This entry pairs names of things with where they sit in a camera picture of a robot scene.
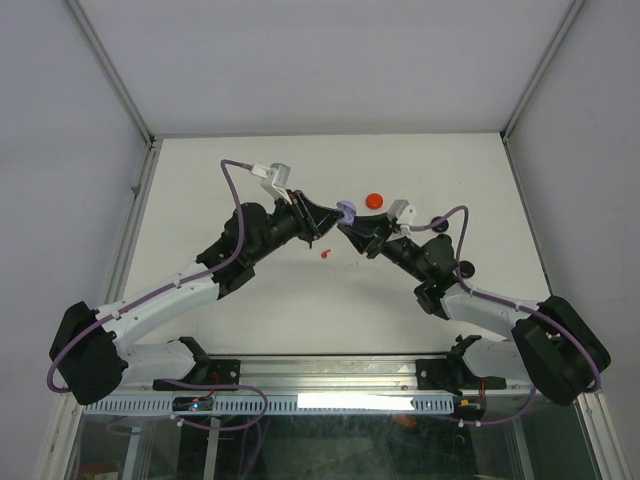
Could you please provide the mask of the purple round charging case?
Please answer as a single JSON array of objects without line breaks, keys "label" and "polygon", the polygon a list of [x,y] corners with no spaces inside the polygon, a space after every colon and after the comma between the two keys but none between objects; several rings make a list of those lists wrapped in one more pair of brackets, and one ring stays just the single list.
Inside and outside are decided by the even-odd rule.
[{"label": "purple round charging case", "polygon": [[340,200],[336,203],[336,208],[342,213],[342,218],[338,223],[351,226],[357,216],[356,206],[348,200]]}]

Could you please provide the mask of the red round charging case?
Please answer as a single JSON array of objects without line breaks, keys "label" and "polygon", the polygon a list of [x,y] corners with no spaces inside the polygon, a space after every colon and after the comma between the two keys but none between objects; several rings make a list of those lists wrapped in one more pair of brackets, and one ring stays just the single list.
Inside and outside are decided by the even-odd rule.
[{"label": "red round charging case", "polygon": [[372,192],[366,196],[365,205],[371,210],[379,210],[384,206],[384,198],[379,193]]}]

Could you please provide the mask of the black round charging case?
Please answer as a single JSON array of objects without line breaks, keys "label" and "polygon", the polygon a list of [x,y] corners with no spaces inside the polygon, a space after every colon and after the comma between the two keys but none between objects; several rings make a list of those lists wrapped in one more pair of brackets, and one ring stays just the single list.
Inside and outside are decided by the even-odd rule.
[{"label": "black round charging case", "polygon": [[436,216],[431,221],[431,230],[437,233],[444,233],[449,229],[449,221],[440,216]]}]

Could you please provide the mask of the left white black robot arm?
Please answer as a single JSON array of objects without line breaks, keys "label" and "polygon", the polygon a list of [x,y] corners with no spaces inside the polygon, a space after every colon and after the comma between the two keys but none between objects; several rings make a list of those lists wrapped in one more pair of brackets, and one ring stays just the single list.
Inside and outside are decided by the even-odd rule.
[{"label": "left white black robot arm", "polygon": [[49,351],[47,384],[83,405],[123,384],[173,380],[198,388],[209,377],[206,352],[191,337],[166,344],[141,338],[198,306],[218,301],[255,275],[256,264],[293,239],[313,244],[343,218],[299,191],[286,191],[272,212],[238,204],[220,238],[169,279],[144,293],[97,308],[68,307]]}]

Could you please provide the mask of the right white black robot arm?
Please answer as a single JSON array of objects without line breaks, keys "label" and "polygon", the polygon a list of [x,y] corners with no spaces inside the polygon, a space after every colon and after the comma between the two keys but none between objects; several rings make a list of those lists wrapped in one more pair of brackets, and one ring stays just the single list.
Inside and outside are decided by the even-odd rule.
[{"label": "right white black robot arm", "polygon": [[462,261],[462,245],[447,235],[448,218],[433,218],[427,227],[436,237],[418,245],[410,237],[419,230],[413,217],[404,203],[398,211],[357,216],[338,228],[360,254],[382,256],[416,279],[414,294],[426,314],[501,336],[458,339],[448,354],[452,383],[469,387],[486,376],[529,382],[561,406],[600,389],[611,356],[568,300],[512,299],[472,285],[475,271]]}]

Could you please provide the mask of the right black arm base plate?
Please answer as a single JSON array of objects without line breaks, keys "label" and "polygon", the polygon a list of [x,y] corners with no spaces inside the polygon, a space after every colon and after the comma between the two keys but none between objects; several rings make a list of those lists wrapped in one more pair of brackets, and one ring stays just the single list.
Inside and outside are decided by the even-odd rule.
[{"label": "right black arm base plate", "polygon": [[417,387],[421,391],[444,390],[461,395],[463,390],[505,390],[502,377],[478,377],[461,360],[446,357],[422,358],[415,361]]}]

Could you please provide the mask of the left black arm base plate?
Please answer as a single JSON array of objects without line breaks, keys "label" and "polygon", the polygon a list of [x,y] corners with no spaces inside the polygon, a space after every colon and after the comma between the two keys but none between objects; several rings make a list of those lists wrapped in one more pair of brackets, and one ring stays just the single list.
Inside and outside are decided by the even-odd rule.
[{"label": "left black arm base plate", "polygon": [[235,358],[210,358],[207,365],[196,365],[185,377],[178,380],[156,379],[154,391],[196,391],[206,393],[214,386],[238,389],[241,377],[241,361]]}]

